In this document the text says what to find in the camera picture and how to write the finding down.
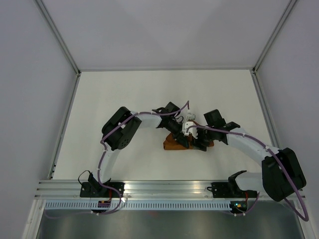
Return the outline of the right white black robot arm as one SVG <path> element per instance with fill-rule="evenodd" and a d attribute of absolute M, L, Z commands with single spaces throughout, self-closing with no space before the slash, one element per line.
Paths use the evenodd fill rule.
<path fill-rule="evenodd" d="M 241 170 L 229 176 L 227 190 L 230 195 L 238 197 L 244 192 L 264 192 L 279 202 L 306 186 L 306 178 L 292 149 L 267 145 L 239 124 L 226 122 L 219 110 L 210 111 L 204 117 L 206 126 L 190 124 L 185 128 L 186 132 L 195 135 L 205 146 L 217 140 L 236 148 L 261 168 L 257 173 Z"/>

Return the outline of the orange-brown cloth napkin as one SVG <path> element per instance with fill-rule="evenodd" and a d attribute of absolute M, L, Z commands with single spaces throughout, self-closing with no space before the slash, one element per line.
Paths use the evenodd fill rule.
<path fill-rule="evenodd" d="M 193 137 L 190 132 L 189 135 L 181 133 L 179 136 L 174 136 L 170 133 L 163 142 L 164 150 L 201 150 L 206 152 L 208 147 L 213 147 L 214 142 L 203 142 Z"/>

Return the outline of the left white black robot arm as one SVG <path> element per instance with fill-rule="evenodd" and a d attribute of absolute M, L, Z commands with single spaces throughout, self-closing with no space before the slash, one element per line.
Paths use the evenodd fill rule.
<path fill-rule="evenodd" d="M 126 107 L 120 107 L 102 127 L 100 143 L 103 146 L 103 153 L 96 172 L 89 174 L 88 186 L 84 186 L 83 189 L 89 188 L 97 197 L 106 196 L 109 190 L 116 191 L 116 188 L 110 185 L 115 161 L 120 151 L 132 141 L 138 129 L 164 128 L 168 130 L 173 141 L 170 146 L 167 146 L 166 142 L 164 148 L 192 149 L 191 139 L 185 132 L 183 123 L 177 121 L 177 117 L 184 109 L 189 109 L 189 102 L 186 102 L 182 108 L 169 102 L 165 107 L 150 112 L 133 112 Z"/>

